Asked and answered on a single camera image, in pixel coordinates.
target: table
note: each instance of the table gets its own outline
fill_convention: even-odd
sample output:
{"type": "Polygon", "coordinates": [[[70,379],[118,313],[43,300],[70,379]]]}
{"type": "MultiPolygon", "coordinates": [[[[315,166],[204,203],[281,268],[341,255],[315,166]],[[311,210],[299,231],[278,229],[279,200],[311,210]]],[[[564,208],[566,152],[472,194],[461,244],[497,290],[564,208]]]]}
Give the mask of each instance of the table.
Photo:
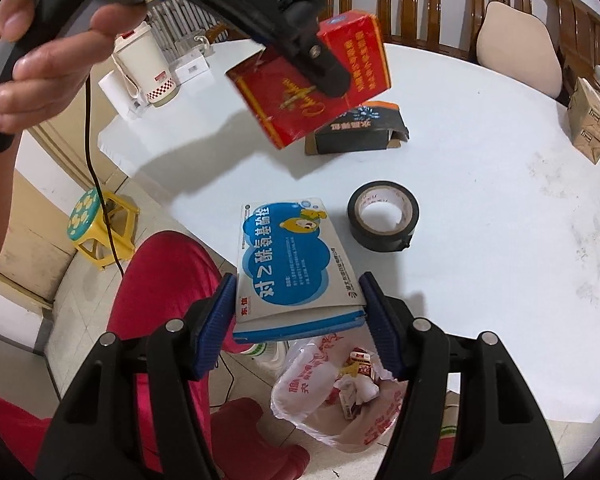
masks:
{"type": "Polygon", "coordinates": [[[411,140],[384,152],[277,151],[224,72],[256,52],[215,46],[211,72],[162,108],[116,118],[100,149],[204,243],[237,260],[240,205],[320,197],[358,274],[448,333],[500,335],[544,415],[600,412],[600,163],[571,146],[566,109],[519,82],[422,50],[387,45],[411,140]],[[352,238],[346,205],[372,180],[420,204],[411,248],[374,253],[352,238]]]}

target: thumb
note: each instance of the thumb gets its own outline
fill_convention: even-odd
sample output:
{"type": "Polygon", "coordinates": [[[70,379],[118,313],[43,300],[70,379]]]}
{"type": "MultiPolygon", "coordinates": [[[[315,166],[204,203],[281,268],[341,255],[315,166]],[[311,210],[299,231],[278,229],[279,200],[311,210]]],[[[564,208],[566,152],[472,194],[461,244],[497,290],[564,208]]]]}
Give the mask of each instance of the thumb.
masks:
{"type": "Polygon", "coordinates": [[[36,0],[0,1],[0,38],[18,41],[29,30],[36,12],[36,0]]]}

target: red box with gold lettering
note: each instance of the red box with gold lettering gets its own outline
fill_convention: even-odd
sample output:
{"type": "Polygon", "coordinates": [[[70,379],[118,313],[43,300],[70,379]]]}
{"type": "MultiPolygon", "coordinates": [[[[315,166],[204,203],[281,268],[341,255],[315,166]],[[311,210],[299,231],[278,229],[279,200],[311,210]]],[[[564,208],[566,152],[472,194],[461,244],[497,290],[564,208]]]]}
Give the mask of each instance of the red box with gold lettering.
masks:
{"type": "Polygon", "coordinates": [[[226,73],[278,149],[391,88],[374,15],[350,10],[323,21],[318,37],[351,73],[351,86],[343,97],[322,94],[272,49],[254,54],[226,73]]]}

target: black cable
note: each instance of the black cable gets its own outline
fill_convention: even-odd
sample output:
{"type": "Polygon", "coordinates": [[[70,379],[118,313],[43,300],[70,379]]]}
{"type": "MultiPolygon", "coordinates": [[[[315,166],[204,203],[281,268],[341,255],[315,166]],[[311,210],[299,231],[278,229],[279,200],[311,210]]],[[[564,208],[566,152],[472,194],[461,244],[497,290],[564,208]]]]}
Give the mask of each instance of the black cable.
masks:
{"type": "Polygon", "coordinates": [[[224,362],[222,354],[219,355],[219,358],[222,361],[224,367],[226,368],[226,371],[229,372],[229,375],[231,375],[231,384],[229,384],[229,389],[226,391],[226,397],[224,398],[224,402],[222,404],[217,404],[216,406],[209,406],[209,408],[220,408],[223,404],[225,404],[229,400],[229,396],[231,395],[231,389],[234,387],[235,376],[231,373],[231,370],[229,370],[229,367],[226,365],[226,362],[224,362]]]}
{"type": "Polygon", "coordinates": [[[100,183],[98,181],[98,176],[96,175],[95,170],[93,169],[93,164],[91,163],[91,74],[87,76],[87,81],[84,84],[85,89],[85,111],[84,111],[84,157],[87,160],[87,168],[89,168],[89,173],[91,173],[91,178],[93,179],[93,183],[96,186],[96,192],[98,193],[98,198],[100,199],[100,205],[102,206],[102,214],[104,215],[104,224],[107,226],[107,234],[109,234],[109,243],[111,244],[111,252],[113,253],[113,259],[116,261],[116,265],[118,269],[120,269],[120,275],[124,278],[125,271],[120,264],[120,260],[118,259],[118,254],[116,253],[116,247],[113,243],[113,234],[111,233],[111,223],[109,221],[109,215],[107,214],[107,204],[104,202],[104,197],[102,195],[102,190],[100,189],[100,183]]]}

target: human hand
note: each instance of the human hand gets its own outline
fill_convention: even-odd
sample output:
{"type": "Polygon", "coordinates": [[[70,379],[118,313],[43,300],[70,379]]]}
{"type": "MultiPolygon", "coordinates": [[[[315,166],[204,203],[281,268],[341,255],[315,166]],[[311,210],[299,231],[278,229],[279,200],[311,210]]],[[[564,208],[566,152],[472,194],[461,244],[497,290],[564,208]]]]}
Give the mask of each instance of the human hand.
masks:
{"type": "MultiPolygon", "coordinates": [[[[0,2],[0,38],[18,41],[29,30],[35,0],[0,2]]],[[[17,134],[65,110],[84,84],[91,67],[113,53],[116,36],[136,28],[146,16],[144,4],[112,4],[99,9],[91,29],[50,41],[21,58],[13,81],[0,85],[0,132],[17,134]]]]}

